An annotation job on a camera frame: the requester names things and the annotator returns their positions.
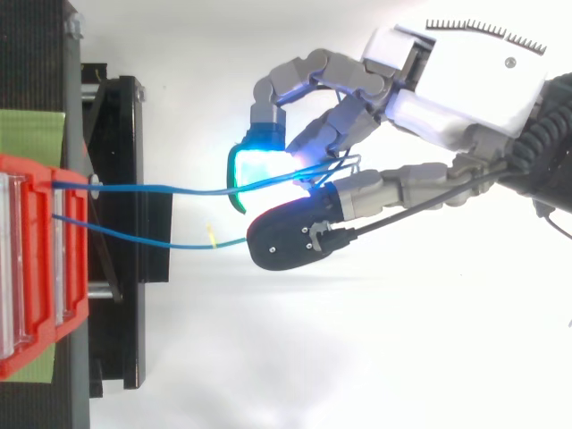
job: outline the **clear plastic panel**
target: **clear plastic panel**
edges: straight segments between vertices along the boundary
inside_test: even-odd
[[[54,214],[65,215],[65,193],[54,189]],[[62,221],[52,219],[54,227],[54,303],[55,324],[63,323],[65,314],[65,228]]]
[[[14,352],[10,178],[0,173],[0,359]]]
[[[12,226],[12,283],[13,283],[13,323],[14,346],[28,342],[26,332],[26,310],[24,308],[24,257],[21,228],[21,185],[24,176],[10,176],[10,224]]]

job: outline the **screw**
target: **screw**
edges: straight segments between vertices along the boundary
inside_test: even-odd
[[[512,69],[515,65],[517,65],[517,60],[515,60],[512,56],[510,56],[509,58],[506,59],[504,65]]]
[[[89,184],[90,185],[101,185],[101,181],[99,181],[99,177],[97,177],[97,174],[92,174],[91,176],[89,176]],[[98,199],[99,198],[99,191],[98,190],[91,190],[89,192],[91,194],[91,197],[93,199]]]
[[[65,33],[76,40],[83,39],[85,22],[86,20],[81,13],[72,13],[64,24]]]
[[[145,87],[137,88],[135,97],[137,98],[137,101],[139,101],[140,103],[145,103],[147,101],[147,90],[145,89]]]

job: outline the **white wall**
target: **white wall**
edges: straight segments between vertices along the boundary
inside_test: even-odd
[[[252,87],[275,65],[316,47],[360,56],[376,26],[413,13],[524,29],[549,44],[552,75],[569,72],[568,16],[539,11],[558,3],[74,2],[83,60],[147,87],[146,182],[199,189],[224,186]],[[293,106],[290,137],[334,100]],[[378,169],[451,159],[390,126],[361,153]],[[207,223],[218,240],[248,226],[226,198],[175,199],[173,241],[207,243]],[[498,188],[287,273],[244,246],[174,251],[171,283],[147,287],[147,381],[106,384],[92,426],[569,428],[571,244]]]

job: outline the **black metal stand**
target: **black metal stand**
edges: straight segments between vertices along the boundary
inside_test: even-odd
[[[86,76],[90,67],[101,69],[102,64],[84,64]],[[84,102],[84,138],[93,170],[104,184],[142,183],[141,87],[127,76],[98,85],[93,101]],[[92,223],[170,239],[171,195],[102,192],[92,202]],[[90,237],[90,281],[107,282],[111,289],[116,282],[118,290],[112,299],[89,303],[90,395],[99,397],[102,380],[123,379],[125,389],[137,389],[145,381],[145,283],[168,281],[170,253],[113,237],[103,242],[97,234]]]

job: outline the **red storage bin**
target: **red storage bin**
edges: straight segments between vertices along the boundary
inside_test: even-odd
[[[4,246],[0,257],[4,261],[1,267],[4,276],[0,278],[0,282],[4,282],[0,286],[3,291],[0,292],[3,295],[0,297],[0,312],[3,313],[0,320],[3,320],[4,326],[0,327],[3,330],[0,335],[4,336],[5,344],[10,345],[10,338],[13,343],[13,353],[0,359],[2,380],[22,369],[55,341],[55,310],[50,212],[52,172],[29,159],[0,156],[0,173],[8,177],[5,182],[11,188],[18,182],[21,190],[19,196],[10,192],[10,197],[0,207],[5,214],[9,214],[11,223],[21,226],[20,231],[10,228],[10,238],[16,239],[20,234],[21,240],[11,240],[12,247]],[[20,257],[15,252],[12,259],[14,250],[19,246]],[[13,316],[12,325],[8,315]],[[18,320],[22,320],[22,326],[19,326]]]
[[[52,218],[57,200],[58,214],[86,222],[88,193],[52,189],[52,181],[87,183],[75,172],[0,156],[0,380],[88,317],[88,232]]]

